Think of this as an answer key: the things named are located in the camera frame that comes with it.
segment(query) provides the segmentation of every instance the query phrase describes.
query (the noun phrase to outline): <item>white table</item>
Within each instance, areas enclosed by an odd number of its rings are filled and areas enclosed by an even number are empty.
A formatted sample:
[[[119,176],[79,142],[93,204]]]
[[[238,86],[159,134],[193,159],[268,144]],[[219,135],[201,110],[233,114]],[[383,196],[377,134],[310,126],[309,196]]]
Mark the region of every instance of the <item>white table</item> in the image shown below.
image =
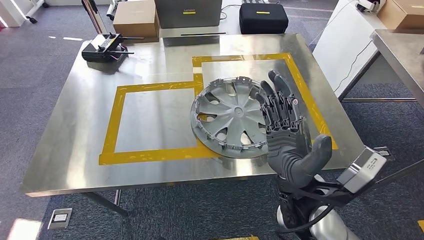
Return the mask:
[[[386,29],[375,14],[359,12],[355,3],[351,0],[338,1],[329,21],[334,20],[325,28],[313,51],[337,97],[343,97],[344,91],[376,57],[378,50],[371,34],[376,29]]]

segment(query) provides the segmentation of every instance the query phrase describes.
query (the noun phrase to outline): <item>black carrying case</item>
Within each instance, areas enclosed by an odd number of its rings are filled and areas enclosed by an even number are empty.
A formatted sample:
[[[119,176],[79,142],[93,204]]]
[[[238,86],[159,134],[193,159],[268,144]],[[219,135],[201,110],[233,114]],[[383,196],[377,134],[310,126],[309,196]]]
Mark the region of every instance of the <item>black carrying case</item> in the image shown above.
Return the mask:
[[[243,3],[239,23],[241,34],[283,34],[289,19],[281,4]]]

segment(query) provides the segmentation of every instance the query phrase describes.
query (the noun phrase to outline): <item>wheel cover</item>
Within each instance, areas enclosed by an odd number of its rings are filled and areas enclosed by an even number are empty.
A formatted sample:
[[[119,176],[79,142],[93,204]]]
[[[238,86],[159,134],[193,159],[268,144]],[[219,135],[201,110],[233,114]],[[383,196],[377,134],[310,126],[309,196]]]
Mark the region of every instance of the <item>wheel cover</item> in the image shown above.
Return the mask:
[[[191,128],[212,151],[230,158],[267,154],[265,121],[255,94],[260,85],[244,76],[212,81],[194,99]]]

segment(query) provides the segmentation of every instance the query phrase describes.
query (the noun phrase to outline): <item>gray carpet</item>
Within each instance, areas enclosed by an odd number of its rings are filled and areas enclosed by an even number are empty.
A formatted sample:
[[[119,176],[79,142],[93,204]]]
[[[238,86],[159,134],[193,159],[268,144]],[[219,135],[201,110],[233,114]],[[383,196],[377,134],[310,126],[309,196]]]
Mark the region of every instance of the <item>gray carpet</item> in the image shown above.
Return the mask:
[[[294,8],[334,8],[337,0],[283,0],[288,33],[301,33],[309,43],[326,25],[331,12]],[[105,6],[100,11],[106,12]],[[273,177],[210,184],[130,189],[122,206],[130,216],[115,213],[79,194],[31,198],[17,191],[62,86],[81,46],[95,31],[80,6],[40,9],[37,24],[0,31],[0,240],[6,240],[15,219],[41,221],[40,240],[125,239],[206,240],[255,235],[276,239],[277,192]],[[109,30],[111,22],[104,18]],[[358,85],[349,97],[403,97],[402,84]],[[344,103],[363,142],[388,146],[396,157],[392,173],[424,156],[424,110],[417,103]],[[363,240],[424,239],[417,220],[424,216],[424,183],[417,176],[356,199],[340,215]],[[323,173],[326,179],[337,174]],[[114,192],[102,192],[112,199]],[[53,209],[73,208],[69,228],[47,231]]]

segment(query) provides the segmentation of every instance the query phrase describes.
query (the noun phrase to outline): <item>stainless steel table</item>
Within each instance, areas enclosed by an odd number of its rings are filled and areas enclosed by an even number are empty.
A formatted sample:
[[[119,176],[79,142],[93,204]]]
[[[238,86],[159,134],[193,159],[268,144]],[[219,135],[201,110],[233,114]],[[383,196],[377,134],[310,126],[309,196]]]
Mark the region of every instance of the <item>stainless steel table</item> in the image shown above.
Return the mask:
[[[372,41],[405,86],[424,106],[424,34],[379,29]]]
[[[274,172],[266,157],[228,159],[199,143],[190,107],[203,85],[237,76],[291,80],[311,136],[332,135],[325,169],[365,149],[299,34],[161,38],[129,45],[119,64],[88,64],[79,53],[25,173],[31,196],[84,193],[125,215],[96,191],[245,179]]]
[[[424,107],[422,30],[377,29],[371,35],[377,54],[339,96],[342,102],[419,102]],[[345,98],[356,84],[404,83],[415,98]]]

